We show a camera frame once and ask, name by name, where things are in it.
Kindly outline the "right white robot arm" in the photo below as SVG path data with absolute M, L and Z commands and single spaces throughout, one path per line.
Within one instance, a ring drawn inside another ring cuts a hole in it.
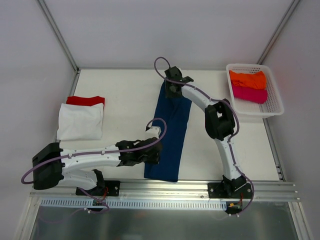
M 233 147 L 235 127 L 239 123 L 227 99 L 217 100 L 200 88 L 191 84 L 194 80 L 183 76 L 176 66 L 169 67 L 165 73 L 165 96 L 186 98 L 204 112 L 204 127 L 208 136 L 218 148 L 223 167 L 222 183 L 215 188 L 224 198 L 241 198 L 247 192 L 247 179 L 238 166 Z

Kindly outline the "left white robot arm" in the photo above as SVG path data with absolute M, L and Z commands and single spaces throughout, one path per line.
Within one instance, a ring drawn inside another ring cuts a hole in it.
M 32 158 L 33 188 L 76 187 L 97 196 L 105 188 L 103 174 L 97 167 L 133 167 L 141 163 L 156 165 L 162 148 L 157 137 L 122 140 L 89 151 L 62 149 L 59 143 L 53 142 Z

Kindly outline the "navy blue t shirt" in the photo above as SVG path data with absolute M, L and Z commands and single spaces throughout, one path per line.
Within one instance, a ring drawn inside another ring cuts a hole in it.
M 161 85 L 154 117 L 166 122 L 167 131 L 161 140 L 159 163 L 146 163 L 144 178 L 166 182 L 178 181 L 191 105 L 192 102 L 185 97 L 167 98 L 166 84 Z

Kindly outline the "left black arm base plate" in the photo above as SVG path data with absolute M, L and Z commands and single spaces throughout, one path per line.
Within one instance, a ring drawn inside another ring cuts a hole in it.
M 93 182 L 90 188 L 83 188 L 84 191 L 94 197 L 118 197 L 121 182 L 118 180 L 102 180 Z

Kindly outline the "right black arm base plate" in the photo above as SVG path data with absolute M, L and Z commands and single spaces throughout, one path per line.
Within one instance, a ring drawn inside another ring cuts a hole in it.
M 246 183 L 237 190 L 227 188 L 224 182 L 209 182 L 207 184 L 208 196 L 210 199 L 250 199 L 253 196 L 252 186 Z

